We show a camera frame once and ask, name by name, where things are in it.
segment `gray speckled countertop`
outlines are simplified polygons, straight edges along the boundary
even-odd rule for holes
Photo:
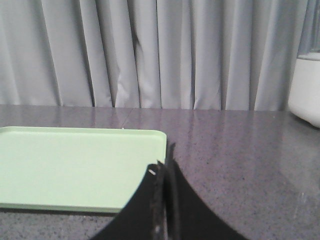
[[[155,129],[205,203],[250,240],[320,239],[320,131],[289,112],[0,105],[0,127]],[[1,240],[87,240],[113,218],[0,210]]]

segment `tray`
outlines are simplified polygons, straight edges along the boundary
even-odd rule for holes
[[[166,144],[156,130],[0,127],[0,208],[117,213]]]

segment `white container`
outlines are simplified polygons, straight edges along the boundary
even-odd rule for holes
[[[296,60],[288,105],[292,113],[320,128],[319,60]]]

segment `countertop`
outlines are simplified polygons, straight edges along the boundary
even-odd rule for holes
[[[289,112],[0,105],[0,127],[154,129],[210,209],[250,240],[320,239],[320,131]],[[2,240],[87,240],[104,215],[0,209]]]

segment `curtain fold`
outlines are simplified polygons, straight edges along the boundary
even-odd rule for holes
[[[0,104],[285,110],[307,0],[0,0]]]

